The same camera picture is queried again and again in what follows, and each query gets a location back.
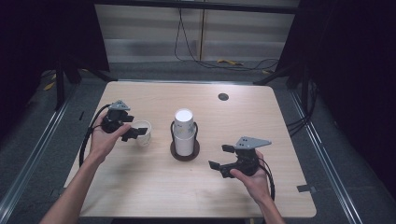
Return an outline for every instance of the human hand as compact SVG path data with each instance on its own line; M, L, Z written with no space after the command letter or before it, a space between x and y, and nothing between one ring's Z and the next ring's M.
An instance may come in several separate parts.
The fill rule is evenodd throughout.
M256 150L256 154L260 159L263 160L263 155L260 153L260 151ZM260 160L260 165L264 166L264 162L262 160ZM270 190L268 188L267 174L263 169L258 169L256 174L252 176L244 175L237 169L232 169L230 174L244 183L245 187L247 188L247 192L256 203L259 203L267 198L271 198Z
M124 124L114 133L106 133L103 131L102 126L100 126L105 115L106 114L101 114L93 125L94 129L92 131L91 150L88 155L88 157L93 157L99 163L102 163L105 160L119 137L131 129L131 125Z

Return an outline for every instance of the white cup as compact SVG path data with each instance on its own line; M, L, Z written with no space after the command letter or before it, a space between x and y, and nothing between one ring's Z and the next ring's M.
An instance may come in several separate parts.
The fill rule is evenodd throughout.
M146 147L149 145L151 139L151 124L146 120L137 120L131 124L133 128L147 128L145 135L138 135L136 138L136 143L140 147Z
M175 136L175 150L179 156L190 156L194 151L195 132L188 139Z
M194 120L189 109L182 108L175 113L174 135L180 139L194 136Z

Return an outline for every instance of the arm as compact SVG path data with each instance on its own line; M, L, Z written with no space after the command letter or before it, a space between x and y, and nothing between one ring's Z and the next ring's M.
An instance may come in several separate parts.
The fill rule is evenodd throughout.
M94 126L102 123L99 116ZM79 213L99 165L113 149L117 139L130 129L123 125L114 133L105 133L101 127L92 132L91 150L64 193L44 215L40 223L78 223Z
M257 156L263 158L260 151L256 150ZM270 190L268 189L267 174L263 169L259 169L253 176L246 176L242 172L236 169L230 171L231 175L235 176L237 179L244 183L247 188L247 192L250 197L253 198L254 202L259 205L262 210L262 215L266 223L268 224L278 224L285 223L279 211L276 208L274 201L270 196Z

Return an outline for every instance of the black coaster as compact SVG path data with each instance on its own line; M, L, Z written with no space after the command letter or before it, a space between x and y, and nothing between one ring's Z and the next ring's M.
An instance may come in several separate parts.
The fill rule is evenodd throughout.
M190 156L180 156L176 153L175 142L172 141L171 144L171 154L178 161L192 161L198 156L199 149L200 149L199 142L195 139L194 150L192 151Z

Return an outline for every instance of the wooden table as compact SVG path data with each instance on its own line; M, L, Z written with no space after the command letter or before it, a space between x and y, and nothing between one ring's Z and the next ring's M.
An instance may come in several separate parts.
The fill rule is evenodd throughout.
M220 93L229 99L221 101ZM222 178L208 164L235 162L235 154L223 152L221 145L234 145L241 136L272 141L257 149L273 172L281 215L316 214L310 193L297 190L306 182L271 88L110 82L98 109L118 100L132 108L128 113L134 120L151 123L151 142L141 148L134 139L119 139L92 182L83 217L261 217L245 186L235 178ZM199 127L201 150L193 161L178 161L169 149L170 125L180 108L190 109ZM77 170L78 155L66 186Z

